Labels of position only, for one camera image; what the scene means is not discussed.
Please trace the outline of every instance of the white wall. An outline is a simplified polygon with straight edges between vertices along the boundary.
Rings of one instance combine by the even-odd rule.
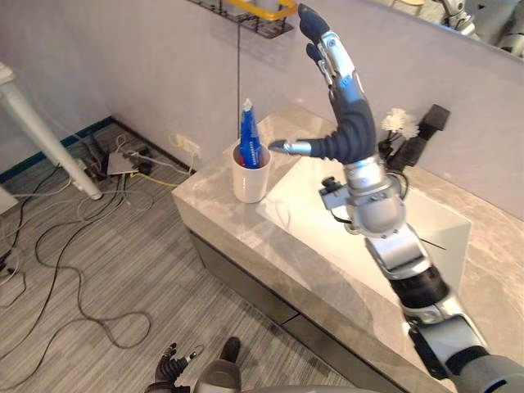
[[[237,136],[237,27],[186,0],[63,0],[69,30],[111,113],[189,163],[182,133],[209,160]]]
[[[376,122],[392,107],[451,110],[419,164],[523,218],[524,63],[455,32],[365,1],[307,0],[341,36]],[[296,103],[333,119],[298,29],[274,40],[242,31],[242,96],[259,117]]]
[[[342,37],[377,121],[393,106],[452,111],[422,167],[524,217],[521,61],[372,2],[307,3]],[[200,144],[205,160],[236,138],[236,34],[186,0],[0,2],[0,57],[44,119],[65,125],[59,137],[111,113],[186,162],[169,133]],[[241,95],[259,119],[287,103],[332,118],[305,44],[298,29],[273,40],[242,29]],[[34,149],[0,116],[5,170]]]
[[[62,139],[110,112],[93,87],[57,1],[0,2],[0,61]],[[0,107],[0,172],[39,149]]]

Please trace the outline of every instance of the gray carpet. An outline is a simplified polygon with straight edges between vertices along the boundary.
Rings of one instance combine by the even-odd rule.
[[[105,148],[112,149],[119,133],[122,131],[118,127],[110,126],[97,136]],[[141,143],[131,142],[125,148],[139,145]],[[75,156],[85,156],[78,143],[70,150]],[[28,192],[51,172],[51,165],[44,161],[4,187],[11,192]],[[184,179],[166,167],[155,167],[152,175],[170,183]],[[65,183],[66,174],[60,169],[40,191],[49,192]],[[115,189],[115,180],[104,182],[101,187]],[[95,323],[75,323],[52,343],[36,375],[13,391],[140,392],[151,382],[160,354],[172,341],[178,342],[181,355],[196,345],[206,346],[202,356],[192,362],[178,380],[193,386],[201,370],[218,356],[231,335],[242,340],[238,364],[245,389],[286,384],[350,386],[303,345],[207,273],[192,247],[168,187],[144,178],[131,178],[127,189],[154,196],[153,207],[137,211],[147,199],[130,193],[129,203],[124,202],[115,213],[79,235],[61,263],[82,270],[82,303],[87,313],[113,317],[145,310],[153,320],[149,337],[136,348],[121,350],[111,345]],[[71,186],[58,195],[35,198],[28,203],[25,217],[28,219],[57,201],[83,197]],[[86,207],[101,206],[108,198],[110,196],[104,196],[99,202],[90,201]],[[77,205],[78,201],[74,201],[56,206],[22,228],[19,250],[21,270],[27,275],[27,291],[13,306],[0,308],[0,356],[28,332],[51,285],[53,270],[38,264],[34,257],[37,237],[53,224],[75,220]],[[2,217],[8,223],[16,222],[18,207]],[[60,249],[79,226],[58,228],[43,239],[40,255],[45,263],[56,263]],[[0,242],[0,255],[7,249],[7,245]],[[15,262],[16,258],[9,259],[11,267]],[[59,272],[56,289],[41,323],[22,346],[0,361],[0,391],[29,374],[52,334],[62,324],[80,316],[76,307],[77,286],[74,272]],[[1,285],[0,305],[8,304],[20,289],[21,276]],[[115,339],[128,345],[144,334],[145,321],[140,316],[129,316],[109,324]]]

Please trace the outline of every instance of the white table leg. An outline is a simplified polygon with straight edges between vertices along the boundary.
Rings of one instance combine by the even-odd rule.
[[[93,181],[79,168],[75,159],[45,125],[33,107],[27,102],[13,82],[0,85],[2,103],[31,140],[42,149],[54,164],[60,164],[92,199],[100,199],[102,193]]]

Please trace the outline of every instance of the white sink basin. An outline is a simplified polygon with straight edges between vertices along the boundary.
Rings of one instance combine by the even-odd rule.
[[[349,234],[343,224],[325,210],[318,190],[327,176],[345,182],[339,163],[301,158],[259,203],[257,212],[397,304],[389,282],[364,245],[364,237]],[[463,276],[471,222],[413,188],[405,203],[408,223],[420,238],[444,248],[423,243],[445,281],[457,291]],[[339,209],[337,213],[346,218],[345,209]]]

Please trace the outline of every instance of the blue toothpaste tube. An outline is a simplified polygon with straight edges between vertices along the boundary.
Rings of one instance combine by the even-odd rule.
[[[247,98],[242,105],[242,124],[240,126],[240,156],[244,167],[248,169],[259,168],[261,152],[255,110],[251,101]]]

